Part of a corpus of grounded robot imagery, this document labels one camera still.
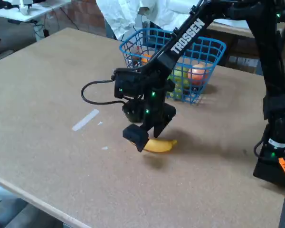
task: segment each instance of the orange tag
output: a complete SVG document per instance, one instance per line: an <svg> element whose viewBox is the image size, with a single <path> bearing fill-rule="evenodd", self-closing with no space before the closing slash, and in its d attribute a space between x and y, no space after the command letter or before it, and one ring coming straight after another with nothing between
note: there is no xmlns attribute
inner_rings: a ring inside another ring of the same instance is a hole
<svg viewBox="0 0 285 228"><path fill-rule="evenodd" d="M284 158L279 158L279 163L285 172L285 160L284 160Z"/></svg>

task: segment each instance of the blue wire basket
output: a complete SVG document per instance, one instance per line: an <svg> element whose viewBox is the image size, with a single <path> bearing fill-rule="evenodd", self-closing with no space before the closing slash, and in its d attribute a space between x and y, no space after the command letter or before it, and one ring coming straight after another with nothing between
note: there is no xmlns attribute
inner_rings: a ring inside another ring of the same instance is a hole
<svg viewBox="0 0 285 228"><path fill-rule="evenodd" d="M151 56L171 38L170 31L144 28L131 35L119 49L128 68L140 67L147 64ZM167 97L196 103L225 50L226 44L222 41L198 37L190 49L186 49L169 75L169 79L175 83L175 89L174 92L168 92Z"/></svg>

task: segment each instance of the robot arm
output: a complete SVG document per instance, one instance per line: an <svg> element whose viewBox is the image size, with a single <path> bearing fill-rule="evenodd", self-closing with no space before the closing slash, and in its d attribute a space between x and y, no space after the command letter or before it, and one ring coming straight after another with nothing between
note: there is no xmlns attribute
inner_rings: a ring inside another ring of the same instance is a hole
<svg viewBox="0 0 285 228"><path fill-rule="evenodd" d="M254 175L285 186L285 173L279 165L279 159L285 161L285 74L281 36L276 31L278 20L285 22L285 5L281 0L200 0L148 64L134 69L117 68L112 76L114 96L132 97L123 111L130 120L142 122L141 126L128 126L123 136L141 152L148 142L147 132L154 127L157 137L172 120L176 110L164 100L175 84L167 78L184 51L215 19L246 20L255 37L266 85L263 112L268 124L255 146L258 163Z"/></svg>

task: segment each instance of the banana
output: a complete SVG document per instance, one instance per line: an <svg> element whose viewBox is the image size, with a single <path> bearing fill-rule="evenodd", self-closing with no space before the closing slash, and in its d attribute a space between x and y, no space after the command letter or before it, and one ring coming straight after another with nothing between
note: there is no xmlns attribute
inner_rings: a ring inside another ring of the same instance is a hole
<svg viewBox="0 0 285 228"><path fill-rule="evenodd" d="M167 152L170 151L173 145L175 145L176 143L176 140L149 139L149 141L144 147L144 150L154 153Z"/></svg>

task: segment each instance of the white cloth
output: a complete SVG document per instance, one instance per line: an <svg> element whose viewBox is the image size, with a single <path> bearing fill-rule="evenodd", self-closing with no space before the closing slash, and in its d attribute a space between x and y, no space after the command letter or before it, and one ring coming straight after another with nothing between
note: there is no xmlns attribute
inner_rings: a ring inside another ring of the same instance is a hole
<svg viewBox="0 0 285 228"><path fill-rule="evenodd" d="M96 3L104 15L104 18L111 26L116 37L121 36L130 31L135 25L138 11L141 7L148 7L145 15L156 25L164 30L173 31L175 27L180 27L188 18L188 13L177 12L178 9L171 10L169 6L171 0L96 0ZM182 0L190 1L192 5L197 4L198 0ZM218 19L215 22L248 28L245 21L232 21L226 19Z"/></svg>

